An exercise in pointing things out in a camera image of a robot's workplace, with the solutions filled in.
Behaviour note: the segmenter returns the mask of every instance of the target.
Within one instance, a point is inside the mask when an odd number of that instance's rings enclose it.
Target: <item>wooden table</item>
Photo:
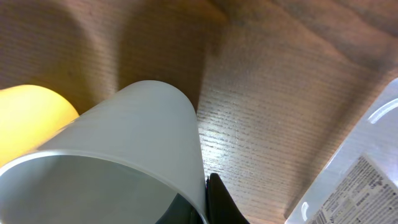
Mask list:
[[[139,80],[197,109],[205,174],[252,223],[283,223],[397,76],[394,0],[3,0],[0,88],[80,113]]]

